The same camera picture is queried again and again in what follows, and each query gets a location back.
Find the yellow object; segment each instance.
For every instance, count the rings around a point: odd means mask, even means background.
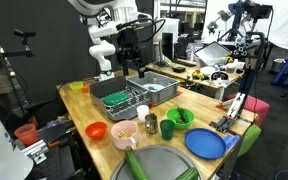
[[[76,90],[81,90],[82,87],[83,87],[83,82],[82,81],[76,81],[76,82],[72,82],[70,84],[70,87],[73,91],[76,91]]]
[[[203,77],[203,74],[201,71],[198,69],[192,74],[193,79],[201,79]]]
[[[228,56],[224,57],[223,60],[225,64],[234,62],[233,57],[232,57],[232,51],[230,52]]]

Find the dish drying rack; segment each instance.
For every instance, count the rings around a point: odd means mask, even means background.
[[[129,98],[116,105],[105,105],[103,99],[113,93],[124,92]],[[137,116],[136,108],[148,105],[147,90],[129,83],[124,76],[98,82],[90,86],[90,96],[93,104],[113,121],[132,119]]]

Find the red cup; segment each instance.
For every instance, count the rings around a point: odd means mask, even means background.
[[[26,124],[17,128],[14,134],[25,146],[30,146],[39,139],[34,124]]]

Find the ceiling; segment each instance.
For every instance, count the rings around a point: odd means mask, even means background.
[[[178,6],[188,7],[205,7],[206,0],[171,0],[172,6],[176,5],[176,2],[180,2]],[[161,5],[169,5],[170,0],[160,0]]]

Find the green cucumber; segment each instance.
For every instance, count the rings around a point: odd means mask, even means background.
[[[179,106],[177,106],[177,108],[178,108],[178,112],[180,113],[180,117],[183,120],[183,122],[184,123],[188,123],[188,120],[187,120],[186,114],[184,112],[184,109],[180,108]]]
[[[186,169],[181,175],[175,180],[196,180],[198,178],[198,170],[194,167]]]
[[[148,180],[146,173],[143,171],[130,146],[126,148],[125,159],[135,180]]]

